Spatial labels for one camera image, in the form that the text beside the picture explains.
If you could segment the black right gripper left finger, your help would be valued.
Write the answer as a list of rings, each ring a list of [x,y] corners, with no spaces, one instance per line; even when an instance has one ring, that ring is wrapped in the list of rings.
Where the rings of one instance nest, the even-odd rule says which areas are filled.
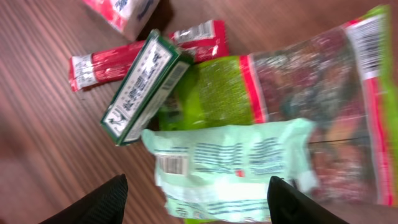
[[[122,224],[128,184],[117,175],[40,224]]]

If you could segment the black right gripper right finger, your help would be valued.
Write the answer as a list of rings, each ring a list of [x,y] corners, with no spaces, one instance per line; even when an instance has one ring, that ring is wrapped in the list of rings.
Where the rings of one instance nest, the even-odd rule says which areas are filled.
[[[277,176],[269,181],[267,203],[272,224],[348,224]]]

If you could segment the mint green wipes pack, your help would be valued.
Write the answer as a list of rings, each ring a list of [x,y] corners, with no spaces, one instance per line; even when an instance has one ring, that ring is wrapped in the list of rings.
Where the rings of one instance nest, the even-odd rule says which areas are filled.
[[[249,126],[142,132],[156,158],[155,182],[172,216],[227,222],[270,220],[271,177],[309,194],[318,186],[308,140],[313,121],[298,118]]]

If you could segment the green snack bag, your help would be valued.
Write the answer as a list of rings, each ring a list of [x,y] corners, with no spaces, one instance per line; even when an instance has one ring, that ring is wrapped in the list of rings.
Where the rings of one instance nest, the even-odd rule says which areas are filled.
[[[275,52],[192,67],[159,111],[163,131],[305,118],[322,202],[397,204],[390,9]]]

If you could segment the red stick sachet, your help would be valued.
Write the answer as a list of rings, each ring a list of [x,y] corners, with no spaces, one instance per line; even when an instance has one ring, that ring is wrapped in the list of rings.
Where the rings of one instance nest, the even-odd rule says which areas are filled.
[[[169,34],[169,38],[190,53],[196,63],[229,55],[226,26],[222,20],[209,20],[175,31]],[[101,52],[72,56],[68,74],[72,91],[122,80],[144,43],[137,41]]]

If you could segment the green white medicine box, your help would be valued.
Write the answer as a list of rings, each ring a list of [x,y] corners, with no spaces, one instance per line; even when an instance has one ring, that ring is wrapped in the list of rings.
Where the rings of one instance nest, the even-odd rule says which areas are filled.
[[[191,65],[189,54],[157,29],[151,30],[101,119],[115,145],[124,146],[140,138]]]

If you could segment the red tissue pack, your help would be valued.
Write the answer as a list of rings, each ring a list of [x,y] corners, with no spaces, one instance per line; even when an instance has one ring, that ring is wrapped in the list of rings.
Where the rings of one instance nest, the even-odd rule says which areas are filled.
[[[159,0],[83,0],[109,25],[135,41],[159,4]]]

